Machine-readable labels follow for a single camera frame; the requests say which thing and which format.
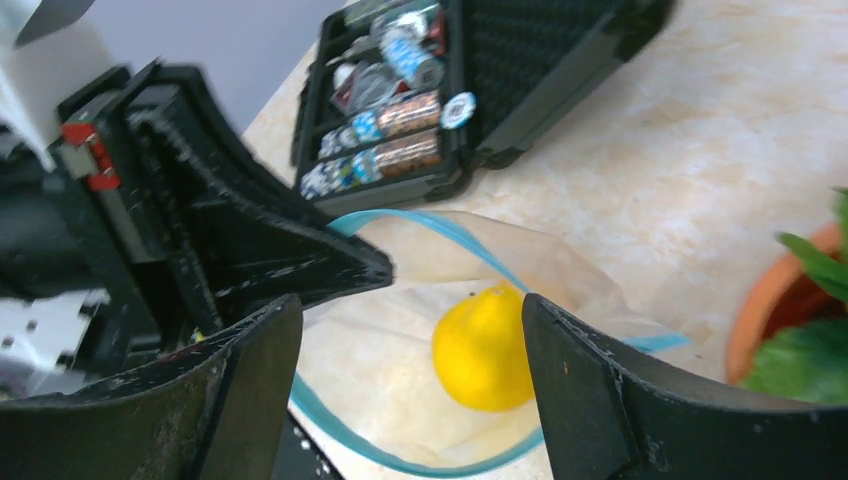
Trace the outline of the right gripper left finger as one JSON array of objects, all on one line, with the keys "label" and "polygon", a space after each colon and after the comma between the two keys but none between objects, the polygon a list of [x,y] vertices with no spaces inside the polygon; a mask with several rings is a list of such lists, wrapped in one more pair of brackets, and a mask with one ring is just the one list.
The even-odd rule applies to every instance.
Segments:
[{"label": "right gripper left finger", "polygon": [[5,479],[268,479],[302,338],[286,295],[206,340],[69,394],[1,406]]}]

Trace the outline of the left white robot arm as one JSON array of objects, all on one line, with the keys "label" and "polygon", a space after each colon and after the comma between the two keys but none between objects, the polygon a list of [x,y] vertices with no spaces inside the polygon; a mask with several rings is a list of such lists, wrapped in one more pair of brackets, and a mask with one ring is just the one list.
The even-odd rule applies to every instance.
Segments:
[{"label": "left white robot arm", "polygon": [[1,5],[1,390],[70,394],[275,298],[387,285],[242,143],[202,71],[117,63],[86,1]]}]

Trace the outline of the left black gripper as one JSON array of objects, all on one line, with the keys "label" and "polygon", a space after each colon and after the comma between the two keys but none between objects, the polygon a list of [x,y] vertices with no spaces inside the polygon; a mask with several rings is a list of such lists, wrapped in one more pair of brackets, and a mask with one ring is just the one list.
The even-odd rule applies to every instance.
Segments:
[{"label": "left black gripper", "polygon": [[73,392],[229,325],[176,188],[222,123],[203,70],[152,62],[41,89],[46,146],[1,122],[1,394]]}]

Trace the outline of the clear zip top bag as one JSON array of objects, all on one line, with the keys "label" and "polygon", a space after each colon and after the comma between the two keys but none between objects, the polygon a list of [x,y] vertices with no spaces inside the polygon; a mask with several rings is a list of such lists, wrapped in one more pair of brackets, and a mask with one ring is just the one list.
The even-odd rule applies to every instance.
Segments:
[{"label": "clear zip top bag", "polygon": [[386,252],[389,283],[308,309],[292,403],[387,468],[461,478],[536,448],[521,310],[537,293],[640,351],[687,338],[632,311],[562,239],[457,211],[374,209],[331,228]]}]

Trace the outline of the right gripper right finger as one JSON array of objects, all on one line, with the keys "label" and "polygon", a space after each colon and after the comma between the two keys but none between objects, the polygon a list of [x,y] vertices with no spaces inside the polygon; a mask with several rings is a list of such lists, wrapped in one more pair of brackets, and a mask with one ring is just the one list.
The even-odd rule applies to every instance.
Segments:
[{"label": "right gripper right finger", "polygon": [[847,411],[720,383],[642,353],[544,297],[523,303],[558,479],[843,479]]}]

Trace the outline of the yellow orange peach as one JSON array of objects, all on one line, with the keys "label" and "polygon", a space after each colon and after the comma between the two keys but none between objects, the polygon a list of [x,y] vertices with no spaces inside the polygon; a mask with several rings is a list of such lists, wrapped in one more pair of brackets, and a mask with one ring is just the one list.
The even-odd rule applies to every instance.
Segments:
[{"label": "yellow orange peach", "polygon": [[433,367],[460,405],[501,413],[534,398],[523,300],[523,292],[500,283],[462,300],[439,320],[431,341]]}]

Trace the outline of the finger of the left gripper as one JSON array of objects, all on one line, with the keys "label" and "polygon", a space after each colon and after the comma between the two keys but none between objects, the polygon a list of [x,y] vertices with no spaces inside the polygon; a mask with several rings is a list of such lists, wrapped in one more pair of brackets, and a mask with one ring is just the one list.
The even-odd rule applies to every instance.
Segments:
[{"label": "finger of the left gripper", "polygon": [[153,62],[139,71],[129,130],[179,284],[220,319],[285,294],[311,307],[392,282],[384,253],[333,231],[327,214],[253,157],[197,67]]}]

